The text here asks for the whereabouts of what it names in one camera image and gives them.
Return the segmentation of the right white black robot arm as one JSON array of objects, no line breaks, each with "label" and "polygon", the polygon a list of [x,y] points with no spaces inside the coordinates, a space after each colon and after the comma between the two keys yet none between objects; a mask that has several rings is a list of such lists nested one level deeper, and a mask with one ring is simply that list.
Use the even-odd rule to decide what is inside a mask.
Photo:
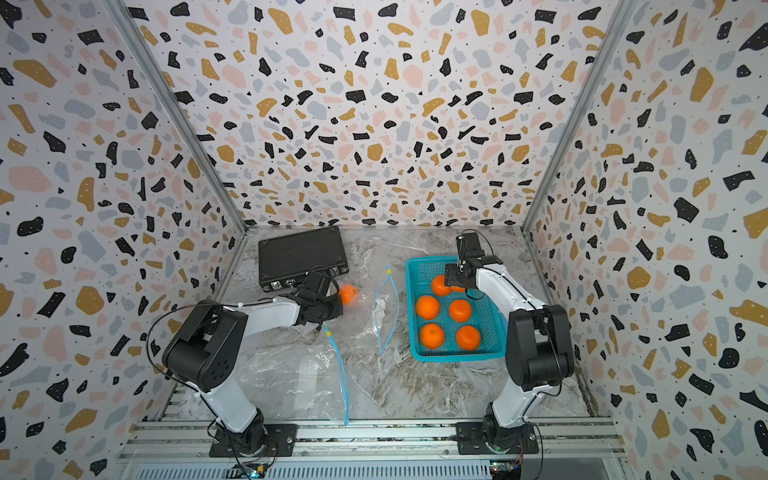
[{"label": "right white black robot arm", "polygon": [[463,231],[456,246],[457,260],[445,266],[446,284],[481,292],[507,320],[508,381],[489,404],[482,433],[491,450],[507,451],[530,438],[531,410],[544,397],[559,395],[574,373],[570,323],[563,307],[536,298],[498,256],[485,252],[478,231]]}]

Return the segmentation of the orange fruit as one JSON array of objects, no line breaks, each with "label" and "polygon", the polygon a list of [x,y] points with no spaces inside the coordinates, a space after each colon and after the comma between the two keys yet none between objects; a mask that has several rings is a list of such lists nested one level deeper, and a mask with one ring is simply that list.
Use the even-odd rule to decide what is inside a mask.
[{"label": "orange fruit", "polygon": [[456,322],[465,323],[472,317],[472,306],[467,300],[458,299],[449,306],[449,316]]},{"label": "orange fruit", "polygon": [[434,320],[440,313],[440,302],[431,295],[423,295],[416,301],[415,312],[424,320]]},{"label": "orange fruit", "polygon": [[435,350],[445,342],[445,333],[437,323],[428,323],[421,328],[419,340],[423,347]]},{"label": "orange fruit", "polygon": [[445,297],[452,293],[452,289],[446,285],[445,276],[438,275],[431,282],[432,293],[439,297]]},{"label": "orange fruit", "polygon": [[474,352],[482,343],[482,334],[471,325],[463,326],[456,333],[456,343],[463,351]]},{"label": "orange fruit", "polygon": [[356,300],[359,295],[359,289],[353,285],[345,284],[340,288],[339,294],[342,304],[347,305]]}]

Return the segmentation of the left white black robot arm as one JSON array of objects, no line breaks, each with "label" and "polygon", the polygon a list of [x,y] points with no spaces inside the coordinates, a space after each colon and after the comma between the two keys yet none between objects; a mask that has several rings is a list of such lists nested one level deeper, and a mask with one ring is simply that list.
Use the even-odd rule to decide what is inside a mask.
[{"label": "left white black robot arm", "polygon": [[318,327],[343,313],[337,280],[309,271],[286,295],[250,303],[209,300],[190,307],[191,313],[162,354],[165,375],[198,393],[214,415],[213,456],[236,459],[264,454],[285,456],[269,437],[263,413],[249,400],[235,375],[246,338],[269,330],[312,324]]}]

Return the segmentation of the clear zip-top plastic bag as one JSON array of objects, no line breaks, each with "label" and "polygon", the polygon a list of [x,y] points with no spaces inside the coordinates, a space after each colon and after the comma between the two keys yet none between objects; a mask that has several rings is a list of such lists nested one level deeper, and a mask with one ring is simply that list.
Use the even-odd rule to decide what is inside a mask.
[{"label": "clear zip-top plastic bag", "polygon": [[324,326],[278,328],[243,340],[234,377],[266,419],[349,423],[345,361],[329,330],[330,336]]}]

